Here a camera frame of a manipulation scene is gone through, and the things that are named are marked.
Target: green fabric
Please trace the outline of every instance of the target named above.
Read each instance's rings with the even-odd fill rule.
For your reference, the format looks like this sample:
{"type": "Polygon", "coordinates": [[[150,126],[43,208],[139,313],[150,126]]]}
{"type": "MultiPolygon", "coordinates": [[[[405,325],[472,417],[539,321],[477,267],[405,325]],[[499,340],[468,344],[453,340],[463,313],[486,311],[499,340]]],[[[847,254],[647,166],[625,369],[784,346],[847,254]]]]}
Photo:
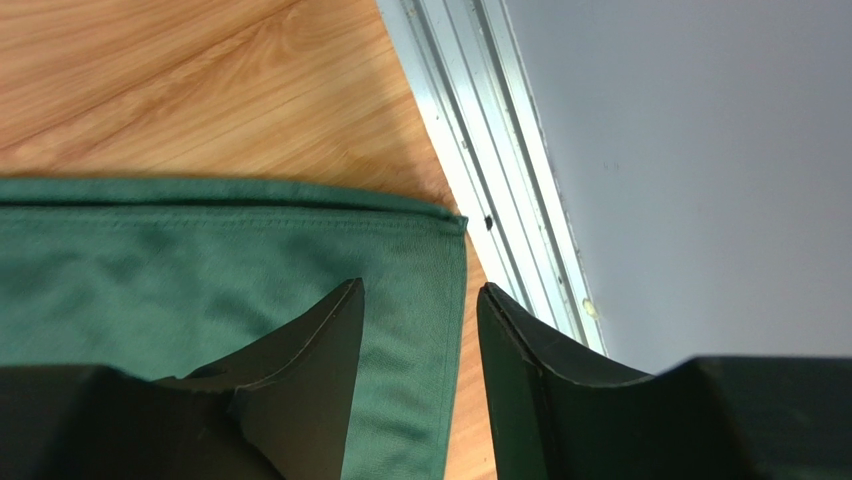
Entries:
{"type": "Polygon", "coordinates": [[[3,180],[0,364],[183,376],[362,277],[344,478],[441,478],[464,229],[433,205],[298,183],[3,180]]]}

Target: gray wall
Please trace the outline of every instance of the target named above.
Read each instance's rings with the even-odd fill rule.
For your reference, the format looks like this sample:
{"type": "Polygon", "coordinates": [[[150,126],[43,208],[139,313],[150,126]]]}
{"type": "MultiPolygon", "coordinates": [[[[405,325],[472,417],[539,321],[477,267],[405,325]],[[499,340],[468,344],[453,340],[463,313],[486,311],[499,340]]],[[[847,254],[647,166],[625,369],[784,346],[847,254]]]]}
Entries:
{"type": "Polygon", "coordinates": [[[612,356],[852,355],[852,1],[506,1],[612,356]]]}

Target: wood grain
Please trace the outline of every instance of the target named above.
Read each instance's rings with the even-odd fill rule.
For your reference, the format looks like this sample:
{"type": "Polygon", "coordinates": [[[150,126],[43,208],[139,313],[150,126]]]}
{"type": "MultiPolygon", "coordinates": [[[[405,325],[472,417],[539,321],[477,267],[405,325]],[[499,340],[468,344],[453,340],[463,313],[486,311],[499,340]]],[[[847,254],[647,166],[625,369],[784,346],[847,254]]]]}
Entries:
{"type": "MultiPolygon", "coordinates": [[[[2,0],[0,175],[278,178],[455,208],[373,0],[2,0]]],[[[494,478],[469,245],[446,478],[494,478]]]]}

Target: metal door track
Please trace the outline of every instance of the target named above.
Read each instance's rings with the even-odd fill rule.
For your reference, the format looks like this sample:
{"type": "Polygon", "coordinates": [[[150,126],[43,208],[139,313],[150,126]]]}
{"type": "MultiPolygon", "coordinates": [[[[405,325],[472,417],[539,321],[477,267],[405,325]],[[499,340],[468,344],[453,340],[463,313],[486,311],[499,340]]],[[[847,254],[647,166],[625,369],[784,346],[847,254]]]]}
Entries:
{"type": "Polygon", "coordinates": [[[488,280],[605,354],[502,0],[377,0],[488,280]]]}

